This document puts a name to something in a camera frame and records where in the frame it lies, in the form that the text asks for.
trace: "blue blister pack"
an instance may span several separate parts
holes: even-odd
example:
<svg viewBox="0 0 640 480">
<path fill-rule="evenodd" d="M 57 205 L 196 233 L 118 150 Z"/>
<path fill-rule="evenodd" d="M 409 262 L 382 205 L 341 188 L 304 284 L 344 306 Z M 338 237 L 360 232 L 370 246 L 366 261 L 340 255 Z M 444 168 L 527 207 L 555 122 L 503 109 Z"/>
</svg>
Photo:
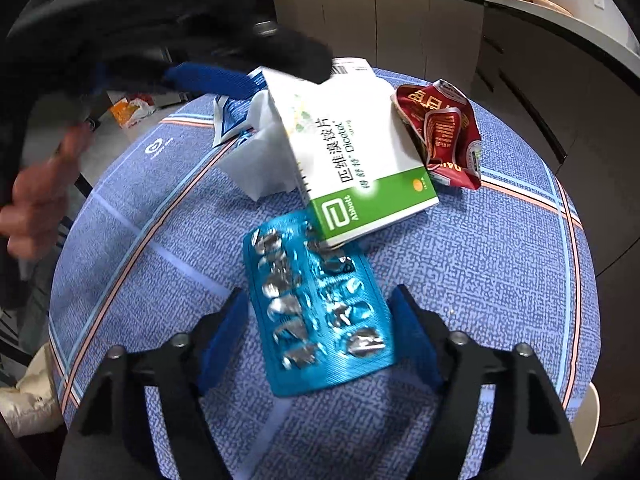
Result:
<svg viewBox="0 0 640 480">
<path fill-rule="evenodd" d="M 305 211 L 244 238 L 244 265 L 271 390 L 288 397 L 395 362 L 391 314 L 357 242 L 322 248 Z"/>
</svg>

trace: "patterned tablecloth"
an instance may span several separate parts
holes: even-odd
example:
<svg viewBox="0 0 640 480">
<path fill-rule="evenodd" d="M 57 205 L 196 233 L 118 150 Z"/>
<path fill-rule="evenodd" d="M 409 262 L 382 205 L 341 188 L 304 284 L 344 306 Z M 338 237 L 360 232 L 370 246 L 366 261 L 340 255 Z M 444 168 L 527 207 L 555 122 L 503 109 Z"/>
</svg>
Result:
<svg viewBox="0 0 640 480">
<path fill-rule="evenodd" d="M 420 80 L 377 70 L 397 86 Z M 264 84 L 261 75 L 257 80 Z M 242 236 L 302 207 L 297 192 L 252 202 L 215 165 L 207 95 L 170 115 L 104 173 L 60 257 L 50 306 L 66 421 L 107 348 L 158 346 L 246 288 Z M 226 102 L 226 126 L 248 102 Z M 600 351 L 593 266 L 574 206 L 539 156 L 474 106 L 483 186 L 438 186 L 440 205 L 361 239 L 385 297 L 405 283 L 423 308 L 486 346 L 530 342 L 570 418 Z M 493 392 L 482 392 L 463 477 L 479 467 Z M 254 314 L 204 413 L 236 479 L 398 479 L 408 473 L 438 398 L 399 365 L 306 396 L 271 394 Z M 164 475 L 177 477 L 157 393 L 148 410 Z"/>
</svg>

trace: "barcode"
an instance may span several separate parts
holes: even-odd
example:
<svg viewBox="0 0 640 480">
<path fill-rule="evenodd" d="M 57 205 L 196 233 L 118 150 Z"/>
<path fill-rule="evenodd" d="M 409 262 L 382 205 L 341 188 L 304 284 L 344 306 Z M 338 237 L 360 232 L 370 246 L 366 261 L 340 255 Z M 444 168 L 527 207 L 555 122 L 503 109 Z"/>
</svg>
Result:
<svg viewBox="0 0 640 480">
<path fill-rule="evenodd" d="M 331 67 L 331 74 L 348 74 L 348 70 L 343 65 L 333 65 Z"/>
</svg>

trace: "screw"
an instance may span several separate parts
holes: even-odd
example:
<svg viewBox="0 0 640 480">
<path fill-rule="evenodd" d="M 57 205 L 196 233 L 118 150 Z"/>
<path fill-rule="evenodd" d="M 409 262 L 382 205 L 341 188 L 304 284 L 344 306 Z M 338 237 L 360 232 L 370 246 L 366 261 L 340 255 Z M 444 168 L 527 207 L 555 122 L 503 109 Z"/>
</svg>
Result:
<svg viewBox="0 0 640 480">
<path fill-rule="evenodd" d="M 174 335 L 171 338 L 171 346 L 176 348 L 183 348 L 189 344 L 189 334 L 185 334 L 184 332 Z"/>
<path fill-rule="evenodd" d="M 531 357 L 533 355 L 533 348 L 527 343 L 518 343 L 516 345 L 516 352 L 522 357 Z"/>
<path fill-rule="evenodd" d="M 125 350 L 124 346 L 113 345 L 111 348 L 107 350 L 107 357 L 109 359 L 119 359 L 126 353 L 127 351 Z"/>
<path fill-rule="evenodd" d="M 464 332 L 456 331 L 449 334 L 449 339 L 453 344 L 464 346 L 469 342 L 469 336 Z"/>
</svg>

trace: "person's hand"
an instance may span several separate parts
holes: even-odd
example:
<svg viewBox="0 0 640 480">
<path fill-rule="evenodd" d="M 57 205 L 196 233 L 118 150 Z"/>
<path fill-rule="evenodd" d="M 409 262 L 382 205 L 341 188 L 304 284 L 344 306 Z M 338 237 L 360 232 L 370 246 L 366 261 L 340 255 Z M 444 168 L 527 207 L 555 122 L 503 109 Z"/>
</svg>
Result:
<svg viewBox="0 0 640 480">
<path fill-rule="evenodd" d="M 66 189 L 78 178 L 78 160 L 91 137 L 86 124 L 73 127 L 49 160 L 18 174 L 13 203 L 0 209 L 0 235 L 9 238 L 9 254 L 37 261 L 55 245 L 67 208 Z"/>
</svg>

